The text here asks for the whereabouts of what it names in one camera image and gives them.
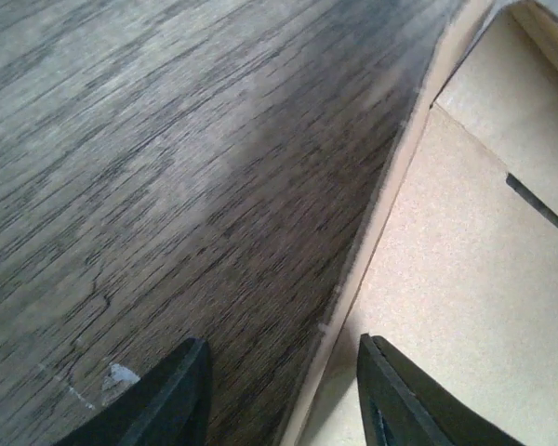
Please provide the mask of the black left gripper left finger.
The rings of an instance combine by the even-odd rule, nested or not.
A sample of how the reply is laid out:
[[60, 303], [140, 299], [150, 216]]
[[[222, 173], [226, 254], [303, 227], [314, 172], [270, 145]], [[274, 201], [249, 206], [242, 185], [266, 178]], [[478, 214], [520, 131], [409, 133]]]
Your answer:
[[209, 344], [188, 338], [59, 445], [203, 445], [209, 420]]

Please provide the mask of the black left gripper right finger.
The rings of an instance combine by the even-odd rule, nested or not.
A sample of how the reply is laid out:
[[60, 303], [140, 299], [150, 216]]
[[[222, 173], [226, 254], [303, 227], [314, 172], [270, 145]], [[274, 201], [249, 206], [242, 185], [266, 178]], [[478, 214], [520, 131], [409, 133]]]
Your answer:
[[382, 336], [360, 336], [356, 377], [367, 445], [514, 443]]

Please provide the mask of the brown cardboard box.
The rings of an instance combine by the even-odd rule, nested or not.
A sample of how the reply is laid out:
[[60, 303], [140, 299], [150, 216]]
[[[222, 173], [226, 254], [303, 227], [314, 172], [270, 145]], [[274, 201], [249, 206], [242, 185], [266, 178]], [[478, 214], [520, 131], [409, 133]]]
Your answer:
[[558, 445], [558, 1], [466, 1], [380, 175], [283, 445], [367, 445], [382, 336], [514, 438]]

